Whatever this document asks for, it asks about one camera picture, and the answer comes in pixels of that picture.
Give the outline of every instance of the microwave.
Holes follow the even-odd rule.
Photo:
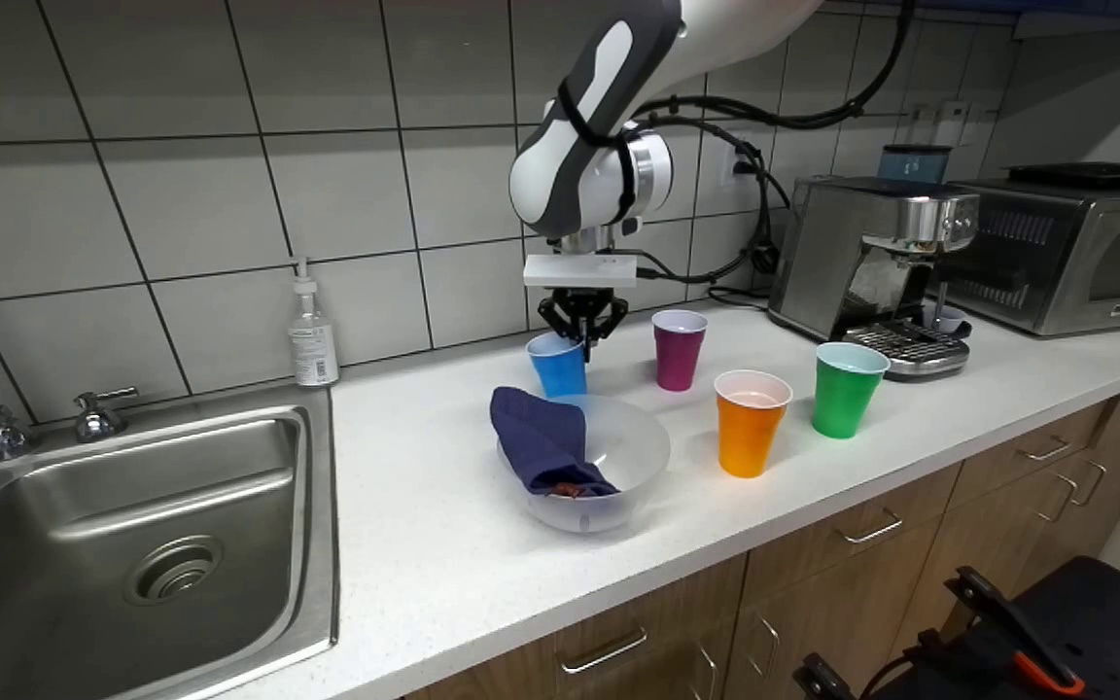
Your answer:
[[[949,298],[1027,335],[1120,328],[1120,184],[970,184],[981,227],[942,260]]]

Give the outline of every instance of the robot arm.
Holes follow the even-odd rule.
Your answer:
[[[641,98],[794,36],[820,0],[623,0],[596,29],[509,173],[516,216],[561,239],[669,194],[673,163],[625,115]]]

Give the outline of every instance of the plastic bowl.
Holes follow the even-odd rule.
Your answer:
[[[611,534],[649,512],[649,490],[669,468],[669,433],[641,409],[588,398],[588,464],[603,470],[618,494],[561,496],[529,494],[516,482],[524,512],[566,534]]]

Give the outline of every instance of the white countertop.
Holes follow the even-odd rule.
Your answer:
[[[649,321],[596,346],[592,394],[649,409],[673,443],[649,519],[568,535],[524,518],[487,417],[536,389],[523,341],[351,374],[334,389],[340,644],[229,694],[404,694],[1120,394],[1120,335],[1035,341],[978,321],[960,378],[877,394],[855,440],[808,429],[815,341],[717,306],[689,394],[649,379]],[[761,477],[717,468],[721,370],[798,389]]]

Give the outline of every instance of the red cup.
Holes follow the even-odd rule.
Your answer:
[[[707,316],[667,306],[655,316],[655,379],[669,394],[685,394],[699,367]]]

